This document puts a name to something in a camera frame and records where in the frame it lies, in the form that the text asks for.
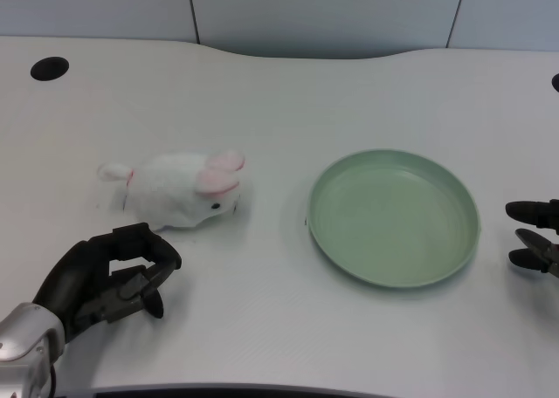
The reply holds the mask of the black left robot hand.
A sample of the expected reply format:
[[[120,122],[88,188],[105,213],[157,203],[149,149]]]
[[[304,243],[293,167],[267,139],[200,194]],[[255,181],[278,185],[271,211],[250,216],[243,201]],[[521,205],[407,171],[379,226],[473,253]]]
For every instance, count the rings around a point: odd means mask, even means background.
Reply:
[[[160,319],[158,291],[182,266],[179,253],[137,223],[75,244],[53,267],[33,303],[55,314],[69,343],[90,327],[139,311]]]

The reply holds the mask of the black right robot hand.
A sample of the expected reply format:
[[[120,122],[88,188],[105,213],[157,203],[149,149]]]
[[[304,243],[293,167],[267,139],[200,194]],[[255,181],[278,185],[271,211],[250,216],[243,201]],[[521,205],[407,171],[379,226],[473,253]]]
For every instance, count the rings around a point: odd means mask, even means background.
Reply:
[[[548,202],[517,201],[506,205],[509,217],[538,229],[558,233],[558,200]],[[525,245],[524,249],[508,253],[510,262],[523,269],[548,273],[558,278],[558,244],[528,229],[518,229],[515,235]]]

